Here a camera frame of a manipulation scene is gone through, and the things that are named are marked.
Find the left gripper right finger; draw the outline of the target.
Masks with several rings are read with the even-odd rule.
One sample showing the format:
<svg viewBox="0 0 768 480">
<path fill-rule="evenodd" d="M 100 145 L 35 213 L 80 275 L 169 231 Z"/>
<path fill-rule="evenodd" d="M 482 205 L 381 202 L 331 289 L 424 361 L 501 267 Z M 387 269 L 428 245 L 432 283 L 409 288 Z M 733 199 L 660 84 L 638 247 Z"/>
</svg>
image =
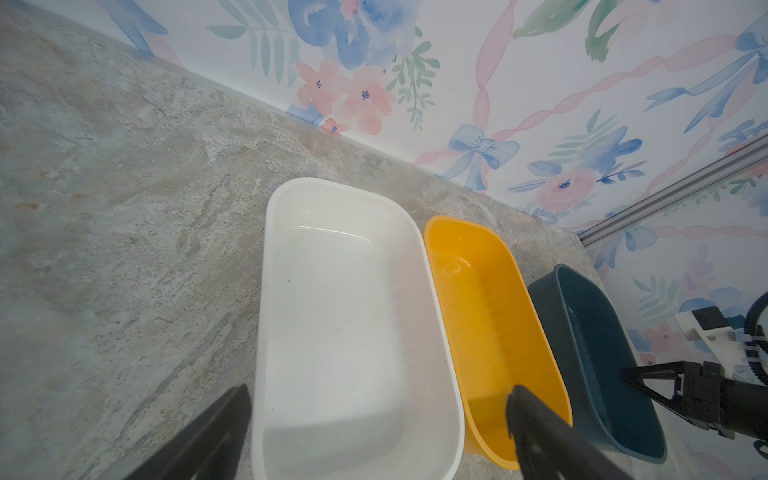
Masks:
<svg viewBox="0 0 768 480">
<path fill-rule="evenodd" d="M 524 478 L 629 477 L 525 386 L 513 388 L 507 397 L 505 414 Z"/>
</svg>

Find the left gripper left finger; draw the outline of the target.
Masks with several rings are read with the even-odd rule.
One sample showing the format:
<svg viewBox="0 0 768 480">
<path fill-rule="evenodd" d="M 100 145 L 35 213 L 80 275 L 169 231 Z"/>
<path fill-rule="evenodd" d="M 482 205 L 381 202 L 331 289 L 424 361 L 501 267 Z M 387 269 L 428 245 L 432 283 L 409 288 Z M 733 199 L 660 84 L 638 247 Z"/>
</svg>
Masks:
<svg viewBox="0 0 768 480">
<path fill-rule="evenodd" d="M 252 413 L 245 384 L 228 389 L 130 479 L 233 479 Z"/>
</svg>

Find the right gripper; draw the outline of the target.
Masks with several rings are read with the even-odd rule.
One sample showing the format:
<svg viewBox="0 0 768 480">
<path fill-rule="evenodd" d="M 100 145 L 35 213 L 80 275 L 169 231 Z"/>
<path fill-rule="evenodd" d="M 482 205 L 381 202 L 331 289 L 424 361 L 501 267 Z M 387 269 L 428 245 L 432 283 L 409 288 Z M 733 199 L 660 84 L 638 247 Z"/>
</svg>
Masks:
<svg viewBox="0 0 768 480">
<path fill-rule="evenodd" d="M 733 440 L 735 432 L 723 420 L 723 368 L 705 361 L 669 362 L 624 368 L 620 378 L 672 414 L 702 429 Z"/>
</svg>

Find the dark teal plastic container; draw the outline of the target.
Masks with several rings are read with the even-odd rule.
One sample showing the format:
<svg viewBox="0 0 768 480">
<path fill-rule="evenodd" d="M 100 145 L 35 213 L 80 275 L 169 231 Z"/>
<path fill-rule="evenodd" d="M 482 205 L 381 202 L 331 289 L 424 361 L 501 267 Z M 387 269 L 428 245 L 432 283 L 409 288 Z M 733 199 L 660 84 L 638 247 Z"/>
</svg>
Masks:
<svg viewBox="0 0 768 480">
<path fill-rule="evenodd" d="M 603 450 L 662 464 L 667 444 L 649 398 L 621 379 L 637 365 L 603 291 L 567 265 L 528 286 L 573 412 L 574 428 Z"/>
</svg>

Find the yellow plastic container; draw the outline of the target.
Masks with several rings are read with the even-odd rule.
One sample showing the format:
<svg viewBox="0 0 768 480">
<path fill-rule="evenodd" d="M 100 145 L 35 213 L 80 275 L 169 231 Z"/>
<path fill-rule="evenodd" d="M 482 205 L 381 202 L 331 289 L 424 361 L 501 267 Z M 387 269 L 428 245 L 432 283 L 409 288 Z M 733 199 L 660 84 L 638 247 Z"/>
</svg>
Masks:
<svg viewBox="0 0 768 480">
<path fill-rule="evenodd" d="M 567 424 L 571 402 L 517 262 L 492 230 L 430 219 L 424 242 L 465 414 L 464 449 L 519 467 L 507 398 L 523 385 Z"/>
</svg>

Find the white plastic container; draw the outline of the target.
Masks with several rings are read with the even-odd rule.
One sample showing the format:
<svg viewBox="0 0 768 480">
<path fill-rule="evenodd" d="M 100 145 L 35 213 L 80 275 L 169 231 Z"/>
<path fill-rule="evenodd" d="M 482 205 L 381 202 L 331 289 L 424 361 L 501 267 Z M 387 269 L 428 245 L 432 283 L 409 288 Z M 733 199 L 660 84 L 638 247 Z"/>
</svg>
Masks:
<svg viewBox="0 0 768 480">
<path fill-rule="evenodd" d="M 461 396 L 423 237 L 394 201 L 297 178 L 265 219 L 257 479 L 451 479 Z"/>
</svg>

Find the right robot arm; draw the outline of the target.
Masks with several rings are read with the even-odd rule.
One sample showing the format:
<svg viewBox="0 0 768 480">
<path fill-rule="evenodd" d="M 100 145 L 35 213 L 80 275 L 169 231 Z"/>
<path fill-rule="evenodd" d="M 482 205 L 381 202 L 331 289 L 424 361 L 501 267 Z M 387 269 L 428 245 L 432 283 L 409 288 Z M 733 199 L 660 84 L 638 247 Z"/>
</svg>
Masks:
<svg viewBox="0 0 768 480">
<path fill-rule="evenodd" d="M 677 361 L 626 368 L 622 380 L 671 413 L 733 439 L 767 439 L 767 388 L 725 377 L 713 362 Z"/>
</svg>

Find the right aluminium corner post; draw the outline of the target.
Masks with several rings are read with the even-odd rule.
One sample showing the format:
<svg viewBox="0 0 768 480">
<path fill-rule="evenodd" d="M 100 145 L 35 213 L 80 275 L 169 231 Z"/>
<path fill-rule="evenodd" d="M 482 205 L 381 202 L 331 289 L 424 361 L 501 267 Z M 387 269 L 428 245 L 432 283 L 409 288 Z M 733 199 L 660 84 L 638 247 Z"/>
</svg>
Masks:
<svg viewBox="0 0 768 480">
<path fill-rule="evenodd" d="M 584 246 L 589 246 L 615 232 L 629 227 L 699 191 L 710 188 L 729 177 L 740 174 L 767 158 L 767 136 L 752 140 L 733 153 L 694 172 L 657 193 L 637 201 L 578 235 Z"/>
</svg>

